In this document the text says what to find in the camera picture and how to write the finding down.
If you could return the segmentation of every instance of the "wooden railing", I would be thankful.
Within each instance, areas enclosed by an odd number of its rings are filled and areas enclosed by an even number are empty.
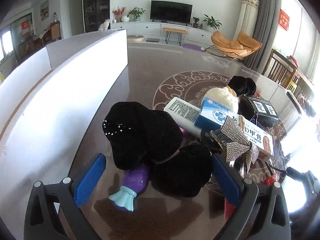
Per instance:
[[[295,97],[302,94],[305,99],[312,100],[314,98],[314,85],[296,65],[274,49],[262,74],[285,89],[291,90]]]

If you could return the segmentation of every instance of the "rhinestone bow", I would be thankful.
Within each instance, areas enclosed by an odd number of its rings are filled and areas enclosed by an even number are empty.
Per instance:
[[[245,162],[247,164],[248,172],[251,163],[255,163],[259,156],[259,150],[257,146],[246,138],[237,123],[233,121],[229,116],[227,116],[226,121],[221,127],[221,132],[232,141],[226,143],[226,161],[234,161],[241,155],[245,154]]]

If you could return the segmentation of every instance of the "plant pot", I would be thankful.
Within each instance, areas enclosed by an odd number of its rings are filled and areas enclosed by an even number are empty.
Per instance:
[[[129,16],[123,16],[121,18],[122,22],[127,23],[128,21],[130,21],[130,17]]]
[[[216,31],[215,27],[210,27],[209,25],[207,25],[207,31],[210,33],[214,33]]]

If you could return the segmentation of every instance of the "cream fluffy object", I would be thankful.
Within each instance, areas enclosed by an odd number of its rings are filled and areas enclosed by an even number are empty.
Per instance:
[[[231,111],[238,113],[239,98],[231,94],[227,87],[211,88],[204,96],[225,106]]]
[[[105,20],[104,23],[100,24],[98,31],[104,31],[107,30],[110,24],[110,19]]]

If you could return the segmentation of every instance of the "tv screen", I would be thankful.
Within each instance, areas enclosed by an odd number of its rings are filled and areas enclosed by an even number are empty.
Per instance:
[[[151,20],[190,23],[192,5],[178,2],[151,1]]]

